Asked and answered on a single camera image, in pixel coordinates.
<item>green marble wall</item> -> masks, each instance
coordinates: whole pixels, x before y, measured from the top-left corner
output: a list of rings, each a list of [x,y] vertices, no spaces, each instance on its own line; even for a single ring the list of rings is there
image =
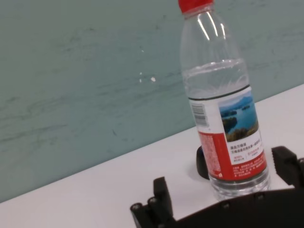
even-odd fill
[[[218,0],[256,100],[304,83],[302,0]],[[194,126],[177,0],[2,0],[0,201]]]

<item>white table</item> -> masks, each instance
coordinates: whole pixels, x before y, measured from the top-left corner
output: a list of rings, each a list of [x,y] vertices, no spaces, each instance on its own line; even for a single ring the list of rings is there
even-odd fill
[[[304,85],[256,105],[272,189],[287,188],[275,174],[271,147],[304,156]],[[174,217],[216,202],[195,167],[195,128],[97,165],[0,204],[1,228],[134,228],[129,207],[153,196],[152,181],[165,176]]]

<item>bottle cap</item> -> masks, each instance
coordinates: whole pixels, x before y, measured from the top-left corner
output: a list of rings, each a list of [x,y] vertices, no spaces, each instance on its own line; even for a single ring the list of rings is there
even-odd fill
[[[213,0],[179,0],[179,5],[182,13],[186,13],[197,7],[212,4]]]
[[[208,168],[202,147],[199,147],[196,152],[196,167],[198,169],[199,175],[209,180]]]

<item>landscape picture on label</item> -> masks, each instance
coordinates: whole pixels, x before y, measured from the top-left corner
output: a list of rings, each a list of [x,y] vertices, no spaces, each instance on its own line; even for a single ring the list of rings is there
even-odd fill
[[[251,91],[220,102],[219,111],[227,142],[246,138],[258,130],[257,113]]]

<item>plastic water bottle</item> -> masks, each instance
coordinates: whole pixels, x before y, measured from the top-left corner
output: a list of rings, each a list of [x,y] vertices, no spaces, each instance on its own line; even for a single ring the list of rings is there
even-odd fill
[[[247,68],[213,0],[179,0],[180,62],[211,185],[218,199],[269,188]]]

